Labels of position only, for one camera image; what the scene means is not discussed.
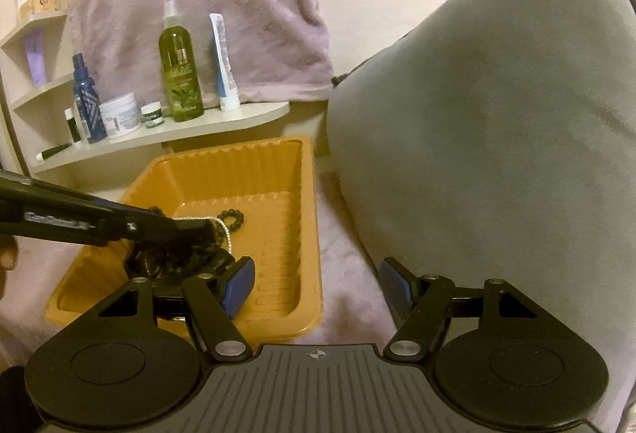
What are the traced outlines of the person's left hand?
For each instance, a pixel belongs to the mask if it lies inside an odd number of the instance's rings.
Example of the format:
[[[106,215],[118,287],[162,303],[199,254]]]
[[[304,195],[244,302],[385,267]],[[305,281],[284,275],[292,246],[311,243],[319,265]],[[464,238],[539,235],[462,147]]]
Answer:
[[[6,290],[8,274],[15,269],[17,258],[17,240],[13,235],[2,234],[0,236],[0,296],[3,296]]]

